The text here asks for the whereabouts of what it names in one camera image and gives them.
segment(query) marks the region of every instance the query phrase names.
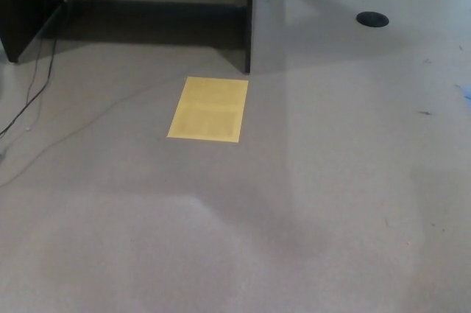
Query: desk leg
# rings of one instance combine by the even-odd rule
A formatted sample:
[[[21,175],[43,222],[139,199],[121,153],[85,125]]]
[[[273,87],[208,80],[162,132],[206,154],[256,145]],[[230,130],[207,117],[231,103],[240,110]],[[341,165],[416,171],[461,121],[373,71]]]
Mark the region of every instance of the desk leg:
[[[256,0],[247,0],[247,19],[245,26],[245,73],[250,74],[252,68],[252,49],[255,27]]]

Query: wire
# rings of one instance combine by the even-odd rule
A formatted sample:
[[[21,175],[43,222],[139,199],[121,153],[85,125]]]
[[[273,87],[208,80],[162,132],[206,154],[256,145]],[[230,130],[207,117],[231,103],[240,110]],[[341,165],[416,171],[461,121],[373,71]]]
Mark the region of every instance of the wire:
[[[65,24],[68,22],[69,18],[71,17],[71,14],[72,14],[72,9],[73,9],[73,6],[74,6],[74,2],[75,0],[71,0],[71,3],[69,4],[68,6],[68,13],[67,13],[67,16],[65,17],[65,19],[63,20],[63,22],[61,23],[61,25],[59,26],[59,28],[57,28],[56,32],[55,32],[55,37],[54,37],[54,43],[52,44],[52,52],[51,52],[51,60],[49,61],[49,68],[48,68],[48,72],[47,72],[47,78],[46,78],[46,82],[44,83],[43,87],[41,87],[41,89],[31,98],[29,99],[29,92],[31,90],[31,87],[32,87],[32,84],[34,83],[35,81],[35,75],[36,75],[36,72],[37,72],[37,68],[38,68],[38,65],[37,65],[37,61],[36,61],[36,65],[35,65],[35,74],[33,76],[33,80],[31,82],[31,85],[28,87],[28,95],[26,97],[26,104],[25,106],[20,110],[20,112],[15,116],[15,118],[13,118],[13,120],[7,125],[7,127],[5,127],[1,132],[0,132],[0,139],[2,139],[5,134],[8,132],[8,130],[10,130],[10,128],[16,123],[16,121],[18,120],[18,118],[23,115],[23,113],[25,112],[26,109],[28,109],[28,107],[44,92],[44,90],[46,90],[47,86],[49,85],[49,82],[51,81],[51,75],[52,75],[52,66],[54,65],[54,57],[56,55],[56,48],[57,48],[57,41],[59,39],[59,34],[60,34],[60,31],[62,30],[62,28],[65,26]]]

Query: black cable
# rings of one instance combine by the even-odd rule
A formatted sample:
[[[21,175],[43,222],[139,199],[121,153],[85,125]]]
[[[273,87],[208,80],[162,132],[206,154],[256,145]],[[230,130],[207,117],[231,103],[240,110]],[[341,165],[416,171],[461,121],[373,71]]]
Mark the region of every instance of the black cable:
[[[36,95],[34,95],[29,101],[26,100],[26,104],[25,106],[20,110],[20,112],[15,116],[15,118],[13,118],[13,120],[7,125],[7,127],[5,127],[1,132],[0,132],[0,139],[3,138],[5,136],[5,134],[8,132],[8,130],[10,130],[10,128],[16,123],[16,121],[18,120],[18,118],[24,113],[24,111],[26,109],[28,109],[28,107],[44,92],[44,90],[46,90],[49,82],[51,81],[51,74],[52,74],[52,66],[54,65],[54,57],[56,55],[56,48],[57,48],[57,41],[59,39],[59,34],[60,34],[60,31],[62,30],[62,28],[65,26],[65,24],[68,22],[69,18],[71,17],[71,14],[72,14],[72,9],[73,9],[73,6],[74,6],[74,1],[75,0],[71,0],[71,3],[69,4],[68,6],[68,13],[67,13],[67,16],[65,17],[65,19],[63,20],[62,24],[60,25],[60,27],[56,30],[55,32],[55,37],[54,37],[54,43],[52,44],[52,52],[51,52],[51,60],[49,61],[49,69],[48,69],[48,73],[47,73],[47,78],[46,78],[46,82],[44,83],[43,87],[36,93]],[[29,99],[29,90],[32,86],[32,84],[30,85],[30,87],[28,88],[28,97],[27,99]]]

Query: desk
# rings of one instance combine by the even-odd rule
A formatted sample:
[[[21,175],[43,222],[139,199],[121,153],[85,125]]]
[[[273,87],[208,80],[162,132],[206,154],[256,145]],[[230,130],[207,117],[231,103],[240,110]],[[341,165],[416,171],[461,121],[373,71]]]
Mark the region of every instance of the desk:
[[[21,60],[25,48],[39,32],[44,31],[45,22],[63,8],[63,2],[0,0],[0,39],[9,61],[17,63]],[[244,52],[241,70],[249,74],[254,5],[255,0],[245,0],[243,5],[76,0],[73,19],[60,37],[240,49]]]

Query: yellow paper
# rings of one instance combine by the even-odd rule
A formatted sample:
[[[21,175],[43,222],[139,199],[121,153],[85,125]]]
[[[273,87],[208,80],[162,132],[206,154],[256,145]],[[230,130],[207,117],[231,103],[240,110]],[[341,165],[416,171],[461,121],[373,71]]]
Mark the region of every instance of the yellow paper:
[[[238,142],[248,85],[246,80],[189,77],[168,137]]]

